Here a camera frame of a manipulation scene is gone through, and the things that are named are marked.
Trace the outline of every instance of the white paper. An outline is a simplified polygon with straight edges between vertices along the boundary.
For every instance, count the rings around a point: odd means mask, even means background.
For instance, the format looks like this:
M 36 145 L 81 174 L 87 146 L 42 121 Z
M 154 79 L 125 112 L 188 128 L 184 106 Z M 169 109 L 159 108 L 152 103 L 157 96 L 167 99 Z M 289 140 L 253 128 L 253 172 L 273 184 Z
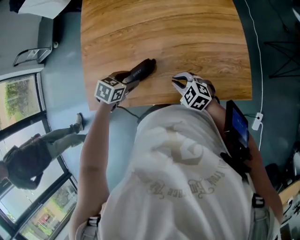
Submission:
M 19 13 L 30 13 L 48 18 L 55 18 L 71 0 L 26 0 Z

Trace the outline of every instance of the window frame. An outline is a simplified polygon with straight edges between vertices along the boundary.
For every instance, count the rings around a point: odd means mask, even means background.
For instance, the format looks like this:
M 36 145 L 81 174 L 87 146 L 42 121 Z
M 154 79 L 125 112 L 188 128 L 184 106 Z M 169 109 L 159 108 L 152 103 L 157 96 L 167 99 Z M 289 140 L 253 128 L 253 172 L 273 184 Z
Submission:
M 51 132 L 48 120 L 47 120 L 47 112 L 45 109 L 45 103 L 44 103 L 44 96 L 42 91 L 42 83 L 40 78 L 40 73 L 33 74 L 35 79 L 35 86 L 36 86 L 36 94 L 37 94 L 37 100 L 40 108 L 40 112 L 29 116 L 23 120 L 18 121 L 17 123 L 14 123 L 13 125 L 0 130 L 0 141 L 6 139 L 7 137 L 11 136 L 12 134 L 21 131 L 22 129 L 37 123 L 39 121 L 42 121 L 44 129 L 46 134 Z M 1 80 L 2 82 L 7 82 L 10 80 L 13 80 L 14 78 Z M 16 220 L 15 223 L 13 223 L 1 210 L 0 210 L 0 225 L 4 228 L 7 233 L 11 236 L 10 239 L 16 239 L 16 240 L 26 240 L 25 237 L 23 237 L 19 232 L 23 228 L 25 224 L 30 220 L 30 218 L 43 206 L 44 203 L 46 203 L 50 197 L 67 181 L 70 180 L 72 185 L 77 191 L 77 185 L 74 182 L 74 178 L 72 174 L 69 172 L 67 166 L 65 165 L 63 159 L 61 156 L 57 157 L 57 160 L 63 170 L 63 174 L 53 183 L 50 185 L 48 189 L 46 189 L 31 205 L 28 209 L 25 210 L 25 212 Z M 0 183 L 0 199 L 5 195 L 5 193 L 10 189 L 14 188 L 14 186 L 8 181 L 4 180 Z M 63 222 L 60 224 L 58 229 L 54 231 L 54 233 L 49 237 L 49 240 L 54 239 L 59 232 L 63 229 L 63 227 L 66 225 L 66 223 L 71 218 L 72 212 L 74 209 L 72 209 L 65 217 Z

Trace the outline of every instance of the wood grain surface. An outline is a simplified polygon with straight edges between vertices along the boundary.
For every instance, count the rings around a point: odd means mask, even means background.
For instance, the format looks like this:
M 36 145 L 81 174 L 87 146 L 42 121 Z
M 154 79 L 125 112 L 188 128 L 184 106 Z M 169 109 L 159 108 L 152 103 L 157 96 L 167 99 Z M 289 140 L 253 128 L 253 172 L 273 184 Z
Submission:
M 146 58 L 157 69 L 123 106 L 178 103 L 172 76 L 209 79 L 222 99 L 252 98 L 248 49 L 232 0 L 83 0 L 82 66 L 91 110 L 97 80 Z

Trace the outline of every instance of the sneaker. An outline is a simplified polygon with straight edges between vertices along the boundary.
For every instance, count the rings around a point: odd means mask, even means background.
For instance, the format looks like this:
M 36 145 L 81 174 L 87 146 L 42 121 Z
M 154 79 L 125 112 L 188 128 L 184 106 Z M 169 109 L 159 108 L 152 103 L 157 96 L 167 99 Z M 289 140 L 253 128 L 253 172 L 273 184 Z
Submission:
M 79 132 L 84 130 L 84 127 L 83 127 L 83 116 L 82 116 L 81 113 L 77 114 L 77 120 L 76 120 L 75 124 L 79 126 Z

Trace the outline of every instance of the gray floor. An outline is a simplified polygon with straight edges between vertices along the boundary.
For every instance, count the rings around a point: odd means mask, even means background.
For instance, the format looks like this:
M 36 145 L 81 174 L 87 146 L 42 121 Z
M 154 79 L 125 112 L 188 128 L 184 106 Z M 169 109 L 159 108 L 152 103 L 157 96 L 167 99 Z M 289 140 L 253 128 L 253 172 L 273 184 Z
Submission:
M 253 85 L 253 100 L 237 101 L 237 104 L 245 114 L 256 114 L 260 111 L 261 104 L 261 72 L 256 37 L 245 2 L 240 0 L 236 1 L 235 4 L 247 39 Z M 281 11 L 286 25 L 293 30 L 296 19 L 289 4 L 289 1 L 282 3 L 274 1 L 274 5 Z M 286 58 L 274 49 L 264 46 L 263 41 L 294 39 L 292 35 L 283 32 L 282 25 L 268 2 L 255 0 L 251 1 L 249 6 L 255 20 L 262 52 L 264 129 L 261 153 L 266 165 L 275 162 L 279 166 L 283 166 L 297 135 L 300 83 L 298 78 L 268 78 L 268 75 L 279 67 Z M 90 121 L 94 116 L 94 112 L 90 112 L 88 109 L 83 83 L 80 14 L 64 14 L 57 19 L 56 23 L 56 37 L 60 46 L 58 49 L 54 49 L 48 57 L 45 69 L 42 71 L 47 116 L 52 130 L 68 127 L 72 123 L 70 119 L 75 120 L 75 114 L 78 112 L 82 112 Z M 131 111 L 141 115 L 146 109 L 147 107 L 136 107 L 131 108 Z M 110 190 L 118 184 L 124 175 L 133 146 L 136 127 L 136 119 L 121 109 L 117 109 L 111 115 L 109 166 L 107 169 Z M 259 143 L 260 131 L 251 131 L 251 134 Z M 75 178 L 78 178 L 81 147 L 80 145 L 69 149 L 62 155 Z

